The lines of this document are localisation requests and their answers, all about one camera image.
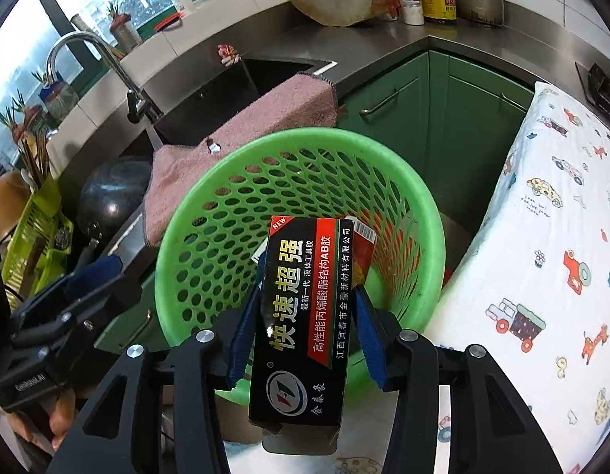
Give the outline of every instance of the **green cabinet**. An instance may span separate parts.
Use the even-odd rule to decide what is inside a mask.
[[[428,53],[383,75],[345,100],[338,128],[371,137],[424,174],[430,72]]]
[[[475,232],[533,93],[471,62],[439,52],[429,56],[424,179],[441,212]]]
[[[135,307],[117,316],[105,329],[94,347],[120,354],[132,344],[142,344],[149,351],[168,349],[156,313],[155,272],[143,282],[143,295]]]

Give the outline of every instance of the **dish rack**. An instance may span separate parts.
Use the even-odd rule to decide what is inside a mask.
[[[60,204],[59,188],[51,177],[26,203],[2,266],[2,282],[14,293],[20,293],[24,271],[37,237],[46,239],[46,244],[32,273],[34,280],[30,295],[66,272],[66,257],[72,250],[73,224],[60,212]],[[11,310],[20,304],[13,292],[7,291]]]

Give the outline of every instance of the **barcode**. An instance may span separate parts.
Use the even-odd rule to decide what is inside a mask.
[[[352,215],[347,215],[347,219],[350,219],[353,221],[353,230],[358,235],[361,235],[366,240],[368,240],[370,243],[375,244],[375,241],[377,240],[377,234],[375,233],[374,229],[369,228],[362,221],[360,221],[358,218],[356,218]]]

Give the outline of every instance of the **kitchen sink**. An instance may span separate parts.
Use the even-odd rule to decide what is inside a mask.
[[[328,65],[302,58],[244,58],[200,87],[155,124],[165,143],[196,146],[238,112],[301,71]]]

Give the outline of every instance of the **cartoon truck print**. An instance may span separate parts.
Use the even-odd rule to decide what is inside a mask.
[[[554,207],[560,209],[564,206],[561,196],[559,196],[555,189],[553,189],[546,180],[542,180],[541,178],[531,178],[527,181],[527,185],[533,189],[533,194],[535,196],[541,196],[543,194],[550,199]]]
[[[508,299],[490,305],[485,314],[496,322],[496,331],[505,334],[510,331],[522,341],[522,351],[528,353],[533,348],[533,340],[546,328],[546,323],[523,305],[513,306]]]
[[[592,283],[590,268],[585,262],[579,262],[574,258],[573,250],[564,252],[564,265],[568,267],[568,286],[577,296],[581,296],[582,289]]]
[[[561,169],[562,171],[566,171],[577,185],[584,184],[584,177],[582,176],[581,172],[576,169],[570,162],[568,162],[567,160],[562,160],[561,158],[557,158],[556,156],[552,157],[552,161],[559,169]]]
[[[562,137],[568,136],[568,130],[566,130],[562,125],[557,124],[550,117],[546,117],[545,115],[543,115],[540,119],[537,120],[537,122],[542,123],[544,126],[546,126],[546,128],[552,128],[553,130],[556,130],[562,135]]]

